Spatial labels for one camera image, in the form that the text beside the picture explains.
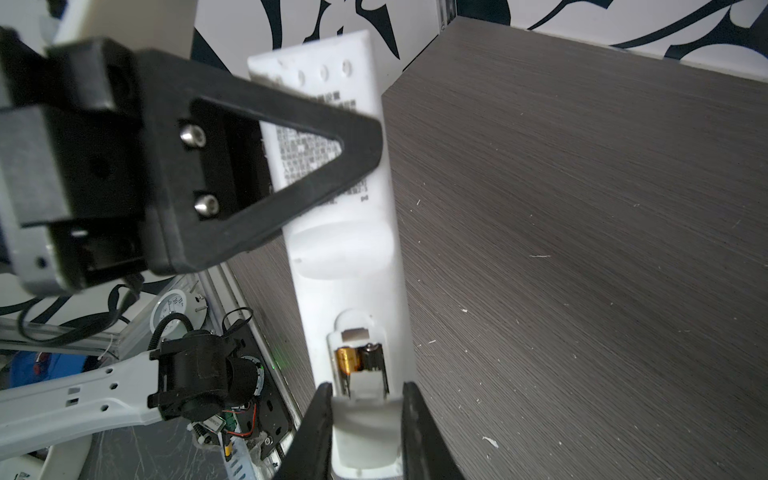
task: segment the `white scrap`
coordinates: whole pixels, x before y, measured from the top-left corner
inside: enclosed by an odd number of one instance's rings
[[[490,439],[490,438],[488,438],[488,437],[483,437],[482,439],[483,439],[483,440],[488,440],[488,443],[490,443],[490,444],[491,444],[491,445],[493,445],[494,447],[498,448],[498,442],[496,442],[494,439]]]

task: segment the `dark wooden table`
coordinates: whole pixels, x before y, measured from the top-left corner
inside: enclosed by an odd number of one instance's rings
[[[467,478],[768,478],[768,85],[457,18],[384,108]],[[306,407],[283,248],[230,265]]]

